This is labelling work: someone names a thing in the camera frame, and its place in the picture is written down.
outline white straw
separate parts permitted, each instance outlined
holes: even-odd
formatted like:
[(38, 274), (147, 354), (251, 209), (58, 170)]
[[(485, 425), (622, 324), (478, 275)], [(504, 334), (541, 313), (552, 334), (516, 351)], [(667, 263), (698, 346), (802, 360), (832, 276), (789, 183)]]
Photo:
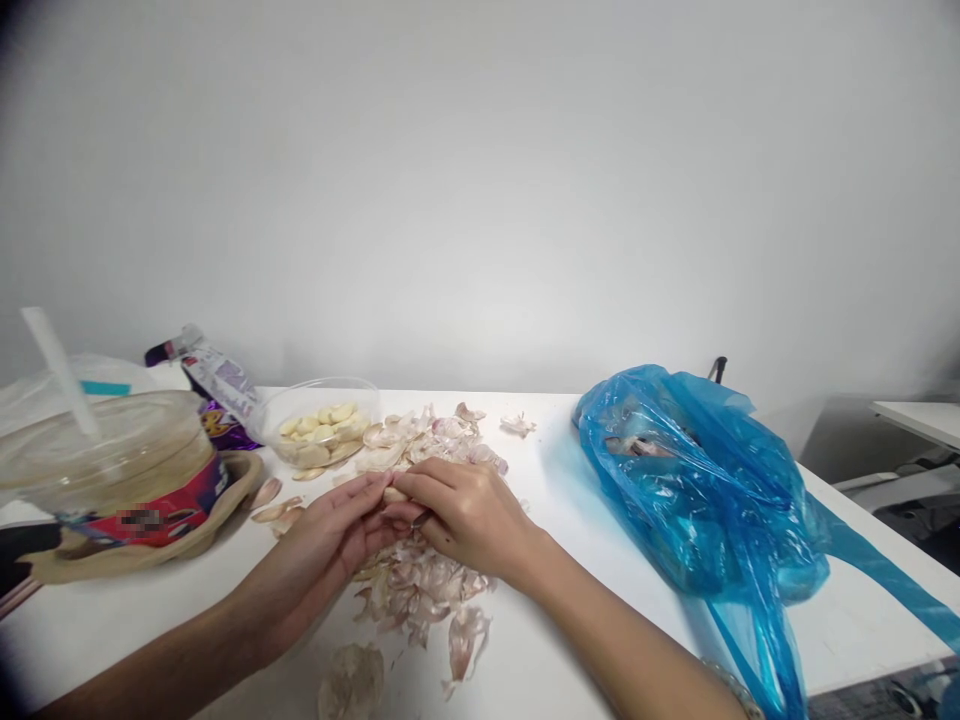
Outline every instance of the white straw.
[(70, 412), (73, 418), (80, 426), (81, 432), (92, 440), (100, 440), (103, 433), (100, 430), (100, 424), (93, 416), (93, 410), (90, 409), (90, 403), (87, 402), (86, 395), (83, 394), (83, 388), (80, 382), (70, 370), (70, 361), (67, 360), (67, 353), (60, 344), (50, 319), (43, 311), (43, 308), (20, 308), (23, 319), (33, 333), (33, 339), (40, 346), (40, 352), (43, 353), (44, 360), (47, 361), (47, 367), (60, 383), (60, 389), (67, 399), (67, 405), (70, 406)]

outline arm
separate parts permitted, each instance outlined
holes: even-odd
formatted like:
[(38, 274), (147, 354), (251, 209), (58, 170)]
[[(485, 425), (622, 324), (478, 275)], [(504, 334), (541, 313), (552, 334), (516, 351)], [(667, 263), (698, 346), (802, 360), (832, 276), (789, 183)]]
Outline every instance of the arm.
[(286, 652), (363, 561), (409, 534), (373, 510), (368, 474), (313, 502), (223, 601), (124, 658), (36, 717), (186, 720)]
[(394, 485), (416, 502), (388, 506), (440, 552), (503, 578), (528, 595), (567, 637), (621, 717), (744, 720), (733, 693), (670, 636), (614, 595), (524, 514), (485, 466), (431, 459)]
[(34, 717), (189, 718), (258, 670), (225, 601), (161, 635)]

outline plastic cup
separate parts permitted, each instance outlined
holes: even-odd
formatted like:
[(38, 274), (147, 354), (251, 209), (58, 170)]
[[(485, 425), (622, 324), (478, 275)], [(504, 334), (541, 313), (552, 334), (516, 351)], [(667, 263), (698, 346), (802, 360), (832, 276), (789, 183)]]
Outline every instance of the plastic cup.
[(169, 544), (206, 519), (228, 482), (201, 403), (182, 390), (98, 403), (99, 441), (69, 413), (18, 430), (0, 438), (0, 489), (106, 547)]

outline desk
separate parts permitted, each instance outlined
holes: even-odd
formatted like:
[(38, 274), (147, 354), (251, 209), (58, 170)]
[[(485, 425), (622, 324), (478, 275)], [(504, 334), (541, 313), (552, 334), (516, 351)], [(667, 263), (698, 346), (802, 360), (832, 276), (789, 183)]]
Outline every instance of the desk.
[[(570, 414), (578, 395), (383, 391), (384, 414), (439, 415), (461, 400), (483, 410), (485, 441), (510, 463), (507, 481), (530, 503), (532, 519), (624, 600), (696, 655), (717, 657), (719, 644), (703, 603), (679, 597), (613, 519), (580, 449)], [(538, 424), (526, 439), (498, 428), (502, 415), (523, 411)], [(284, 481), (291, 471), (268, 450), (267, 471)], [(932, 595), (960, 610), (960, 578), (801, 468), (810, 491)], [(280, 498), (313, 499), (330, 487), (328, 473), (309, 483), (285, 482)], [(38, 708), (96, 675), (169, 628), (226, 595), (272, 547), (264, 526), (233, 518), (213, 548), (128, 577), (44, 587), (2, 623), (11, 667)], [(831, 559), (831, 576), (789, 617), (811, 694), (871, 679), (934, 659), (949, 649), (858, 570)], [(314, 718), (319, 676), (336, 647), (373, 640), (370, 624), (352, 616), (361, 603), (346, 593), (322, 626), (287, 656), (249, 678), (201, 713), (204, 718)], [(562, 639), (526, 598), (501, 584), (478, 598), (493, 617), (488, 649), (473, 679), (449, 703), (440, 681), (449, 677), (446, 633), (434, 629), (427, 651), (407, 650), (402, 637), (381, 636), (386, 677), (381, 717), (611, 717)]]
[(960, 453), (960, 405), (956, 403), (873, 402), (887, 422)]

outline cup label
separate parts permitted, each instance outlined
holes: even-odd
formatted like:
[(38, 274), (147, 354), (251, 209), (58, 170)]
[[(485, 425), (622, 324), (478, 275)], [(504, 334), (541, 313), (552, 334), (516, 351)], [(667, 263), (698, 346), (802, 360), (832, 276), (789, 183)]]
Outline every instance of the cup label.
[(190, 482), (156, 500), (109, 517), (88, 513), (79, 517), (58, 516), (57, 520), (103, 547), (163, 547), (200, 527), (210, 517), (217, 498), (232, 484), (220, 455), (214, 453)]

